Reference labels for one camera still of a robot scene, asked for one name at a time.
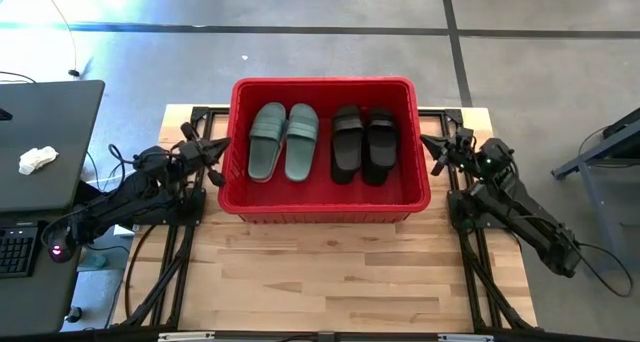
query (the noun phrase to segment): white cloth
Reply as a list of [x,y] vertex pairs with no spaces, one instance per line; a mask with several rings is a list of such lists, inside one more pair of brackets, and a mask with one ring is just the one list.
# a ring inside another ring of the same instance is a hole
[[58,152],[51,146],[45,148],[32,148],[27,153],[20,156],[20,168],[18,172],[23,175],[30,175],[33,171],[41,168],[58,157]]

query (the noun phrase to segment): pair of slippers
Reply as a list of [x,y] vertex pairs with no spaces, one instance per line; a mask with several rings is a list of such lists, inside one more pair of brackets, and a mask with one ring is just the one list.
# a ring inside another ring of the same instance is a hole
[[266,104],[256,115],[249,132],[249,176],[267,182],[276,168],[286,140],[285,175],[294,182],[309,176],[318,140],[318,116],[308,105],[298,103],[289,113],[277,102]]
[[398,133],[389,111],[369,111],[366,129],[356,105],[340,108],[332,121],[331,179],[347,184],[362,166],[366,184],[381,186],[396,164]]

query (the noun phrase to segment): wood grain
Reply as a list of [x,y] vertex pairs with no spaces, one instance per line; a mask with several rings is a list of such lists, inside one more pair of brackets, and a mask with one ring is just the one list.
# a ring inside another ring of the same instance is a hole
[[[179,127],[189,119],[191,108],[167,106],[161,146],[170,147],[182,139]],[[475,130],[478,143],[492,135],[486,109],[463,109],[463,117],[465,126]],[[226,116],[216,117],[213,138],[226,135],[227,122]],[[435,118],[422,118],[420,127],[423,133],[440,133]],[[425,157],[430,170],[433,161],[426,150]],[[249,225],[222,211],[217,188],[207,181],[207,207],[196,231],[180,328],[471,331],[460,247],[447,216],[448,176],[430,176],[429,182],[429,207],[397,224]],[[133,308],[156,282],[165,238],[166,227],[157,227],[140,249],[131,278]],[[522,317],[535,324],[522,257],[513,237],[488,231],[487,243],[496,283]],[[488,320],[484,288],[479,288],[479,294]],[[124,318],[121,293],[114,322]]]

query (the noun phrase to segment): desk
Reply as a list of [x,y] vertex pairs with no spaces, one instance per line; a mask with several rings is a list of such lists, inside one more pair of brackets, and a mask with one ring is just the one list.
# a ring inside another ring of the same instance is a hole
[[[182,139],[180,124],[189,120],[192,107],[167,106],[161,146]],[[462,112],[481,145],[492,135],[487,109]],[[216,117],[212,138],[226,135],[227,121]],[[435,118],[422,118],[420,127],[440,134]],[[431,170],[426,150],[425,156]],[[398,224],[250,225],[225,213],[217,188],[205,181],[207,206],[191,252],[181,330],[472,331],[458,237],[445,203],[446,173],[430,176],[429,207]],[[167,228],[156,228],[140,249],[131,278],[132,308],[157,280],[166,233]],[[535,325],[518,245],[503,231],[486,235],[497,285]],[[170,285],[165,299],[166,315],[173,289]],[[479,292],[488,321],[486,294]],[[114,322],[125,319],[123,293],[114,316]]]

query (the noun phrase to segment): gray floor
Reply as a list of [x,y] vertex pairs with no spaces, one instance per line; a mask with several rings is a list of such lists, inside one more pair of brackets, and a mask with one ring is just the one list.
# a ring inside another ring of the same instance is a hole
[[[57,1],[73,21],[447,26],[442,0]],[[638,30],[637,1],[453,4],[460,28]],[[58,22],[58,17],[47,0],[5,0],[0,4],[1,21]],[[125,155],[136,153],[155,143],[165,104],[226,103],[233,83],[243,77],[404,75],[414,82],[420,105],[461,105],[448,37],[102,32],[74,36],[83,78],[107,84],[91,142],[100,178],[115,165],[106,152],[108,143],[117,144]],[[473,104],[490,109],[496,135],[516,150],[530,194],[581,240],[597,243],[598,228],[581,181],[571,176],[557,182],[549,171],[574,157],[592,131],[639,106],[640,39],[461,38],[461,46]],[[0,51],[0,69],[39,81],[68,79],[66,70],[73,64],[64,31],[0,30]],[[86,177],[95,178],[89,166]],[[639,338],[638,293],[620,299],[583,271],[571,280],[555,276],[528,247],[524,259],[541,327]],[[81,291],[79,283],[77,303],[92,305]],[[108,302],[93,305],[104,310]]]

